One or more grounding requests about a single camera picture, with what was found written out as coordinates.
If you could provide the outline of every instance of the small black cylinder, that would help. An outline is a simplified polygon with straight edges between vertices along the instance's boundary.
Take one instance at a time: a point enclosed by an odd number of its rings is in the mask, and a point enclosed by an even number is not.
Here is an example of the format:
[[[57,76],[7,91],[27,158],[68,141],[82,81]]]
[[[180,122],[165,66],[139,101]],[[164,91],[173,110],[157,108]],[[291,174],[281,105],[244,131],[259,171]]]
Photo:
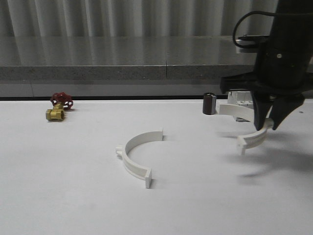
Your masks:
[[[203,95],[203,113],[206,115],[215,114],[216,95],[213,93],[205,93]]]

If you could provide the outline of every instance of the robotic arm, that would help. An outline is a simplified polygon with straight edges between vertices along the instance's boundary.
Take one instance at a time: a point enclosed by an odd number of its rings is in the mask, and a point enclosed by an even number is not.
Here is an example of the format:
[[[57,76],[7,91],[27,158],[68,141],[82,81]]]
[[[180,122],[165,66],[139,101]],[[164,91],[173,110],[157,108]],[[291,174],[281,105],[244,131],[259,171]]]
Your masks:
[[[274,16],[269,36],[242,37],[250,45],[238,44],[236,29],[253,14]],[[258,48],[254,71],[224,77],[221,91],[250,90],[254,104],[254,125],[260,130],[265,118],[274,121],[273,130],[304,102],[304,91],[313,90],[313,73],[307,73],[313,56],[313,0],[279,0],[276,13],[254,11],[236,24],[235,45]]]

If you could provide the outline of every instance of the red valve handle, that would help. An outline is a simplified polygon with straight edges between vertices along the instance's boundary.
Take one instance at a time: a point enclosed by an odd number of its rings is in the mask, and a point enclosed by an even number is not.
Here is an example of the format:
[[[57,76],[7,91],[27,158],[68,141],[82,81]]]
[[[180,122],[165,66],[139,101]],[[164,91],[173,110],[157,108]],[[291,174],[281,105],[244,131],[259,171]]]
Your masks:
[[[64,110],[69,110],[73,106],[72,97],[64,92],[54,93],[50,101],[53,106],[58,102],[62,102]]]

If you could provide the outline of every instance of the black cable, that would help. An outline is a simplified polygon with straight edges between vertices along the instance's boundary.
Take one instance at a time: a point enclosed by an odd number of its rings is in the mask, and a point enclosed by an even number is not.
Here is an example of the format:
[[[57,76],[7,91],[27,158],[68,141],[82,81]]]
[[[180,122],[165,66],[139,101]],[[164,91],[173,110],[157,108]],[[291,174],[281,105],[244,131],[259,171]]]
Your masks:
[[[237,28],[238,26],[241,24],[241,22],[251,16],[251,15],[264,15],[264,16],[278,16],[278,17],[313,17],[313,13],[272,13],[272,12],[266,12],[266,11],[251,11],[247,14],[245,14],[244,16],[242,16],[238,22],[236,23],[234,30],[233,30],[233,35],[232,35],[232,39],[233,39],[233,43],[241,48],[256,48],[255,44],[250,44],[250,45],[241,45],[239,43],[236,42],[236,32],[237,32]]]

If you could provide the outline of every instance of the brass valve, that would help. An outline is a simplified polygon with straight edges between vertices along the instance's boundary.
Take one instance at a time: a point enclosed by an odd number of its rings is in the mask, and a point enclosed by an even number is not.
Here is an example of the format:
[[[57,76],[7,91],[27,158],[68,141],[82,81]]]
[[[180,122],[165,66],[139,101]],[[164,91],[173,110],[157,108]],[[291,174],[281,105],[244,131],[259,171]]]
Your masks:
[[[63,103],[57,102],[53,106],[53,109],[48,109],[45,113],[45,118],[49,121],[53,120],[62,121],[64,119]]]
[[[64,92],[54,93],[50,99],[53,109],[48,109],[45,118],[48,121],[63,121],[64,110],[69,110],[73,106],[72,97]]]

